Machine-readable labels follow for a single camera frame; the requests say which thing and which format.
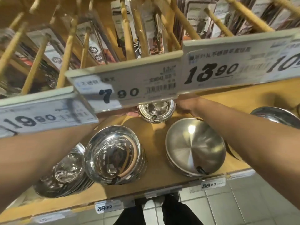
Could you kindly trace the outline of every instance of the person's legs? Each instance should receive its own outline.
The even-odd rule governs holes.
[[[165,225],[203,225],[192,210],[172,194],[165,195],[161,209]]]
[[[146,225],[141,204],[125,208],[114,225]]]

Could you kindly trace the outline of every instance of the stainless steel bowl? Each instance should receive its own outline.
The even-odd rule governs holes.
[[[40,178],[33,186],[35,192],[43,197],[56,198],[89,188],[93,181],[85,173],[84,151],[83,145],[77,144],[48,174]]]
[[[147,166],[137,136],[131,129],[120,125],[104,128],[92,137],[84,162],[88,176],[107,185],[137,180]]]
[[[172,117],[176,104],[173,100],[166,100],[141,104],[137,108],[147,122],[162,123]]]
[[[250,114],[300,129],[300,119],[285,109],[273,106],[262,106],[253,110]]]
[[[226,156],[223,138],[206,122],[193,117],[183,118],[169,128],[166,149],[171,165],[192,177],[216,172]]]

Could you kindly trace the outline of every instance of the tiled floor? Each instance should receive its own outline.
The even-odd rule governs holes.
[[[300,225],[300,211],[257,174],[227,181],[224,187],[212,190],[190,193],[186,188],[179,193],[182,203],[204,225]],[[162,202],[163,198],[150,200],[144,206],[147,225],[164,224]],[[90,210],[51,225],[113,225],[121,212],[98,215]]]

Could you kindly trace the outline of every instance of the wooden shelf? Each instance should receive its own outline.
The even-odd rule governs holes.
[[[300,103],[300,78],[289,79],[254,86],[243,86],[231,89],[219,89],[200,92],[204,98],[220,102],[226,106],[250,113],[260,106],[277,106],[295,111]],[[86,191],[56,199],[38,199],[30,204],[16,208],[9,208],[0,214],[0,223],[23,220],[29,223],[33,215],[40,215],[71,208],[74,213],[94,208],[94,202],[124,196],[138,197],[145,192],[186,184],[195,178],[185,177],[177,173],[167,162],[165,151],[165,136],[169,127],[178,119],[189,117],[174,114],[166,123],[150,124],[141,117],[110,117],[104,121],[82,143],[86,145],[89,139],[99,129],[109,125],[124,125],[131,128],[138,136],[148,157],[146,173],[140,180],[125,184],[102,186],[94,184]],[[245,162],[239,161],[229,153],[223,166],[210,176],[218,176],[250,168]]]

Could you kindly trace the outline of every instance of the forearm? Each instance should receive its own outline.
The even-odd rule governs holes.
[[[250,166],[300,208],[300,130],[203,98],[197,110]]]
[[[97,125],[80,125],[1,139],[0,212]]]

